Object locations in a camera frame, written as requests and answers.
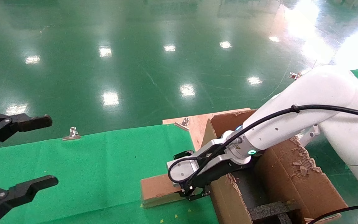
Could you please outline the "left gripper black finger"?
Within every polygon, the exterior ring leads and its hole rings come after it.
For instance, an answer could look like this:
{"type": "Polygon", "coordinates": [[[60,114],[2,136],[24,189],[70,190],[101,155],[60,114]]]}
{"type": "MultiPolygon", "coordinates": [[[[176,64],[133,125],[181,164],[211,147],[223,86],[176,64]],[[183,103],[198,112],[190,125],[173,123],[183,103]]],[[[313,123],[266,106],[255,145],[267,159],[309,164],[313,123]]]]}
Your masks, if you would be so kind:
{"type": "Polygon", "coordinates": [[[8,190],[0,188],[0,220],[13,208],[30,203],[40,190],[54,187],[59,183],[52,175],[16,184],[8,190]]]}
{"type": "Polygon", "coordinates": [[[52,126],[49,115],[30,117],[25,113],[16,115],[0,114],[0,143],[6,141],[17,132],[28,132],[52,126]]]}

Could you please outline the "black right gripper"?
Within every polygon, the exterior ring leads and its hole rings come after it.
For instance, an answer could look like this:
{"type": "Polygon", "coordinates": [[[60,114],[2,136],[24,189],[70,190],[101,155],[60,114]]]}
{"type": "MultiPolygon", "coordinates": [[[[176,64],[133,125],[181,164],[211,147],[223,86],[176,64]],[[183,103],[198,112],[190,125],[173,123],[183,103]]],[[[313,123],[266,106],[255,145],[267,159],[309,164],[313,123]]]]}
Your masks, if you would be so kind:
{"type": "MultiPolygon", "coordinates": [[[[193,150],[183,151],[174,155],[173,159],[191,156],[193,153],[193,150]]],[[[211,194],[211,187],[207,185],[210,185],[211,182],[231,172],[254,167],[255,157],[248,157],[245,164],[240,165],[234,163],[231,159],[219,161],[213,166],[210,166],[211,163],[212,161],[210,161],[196,177],[191,179],[189,184],[187,183],[187,186],[193,187],[195,191],[191,195],[186,195],[182,189],[179,191],[180,197],[185,198],[187,201],[194,201],[209,196],[211,194]]]]}

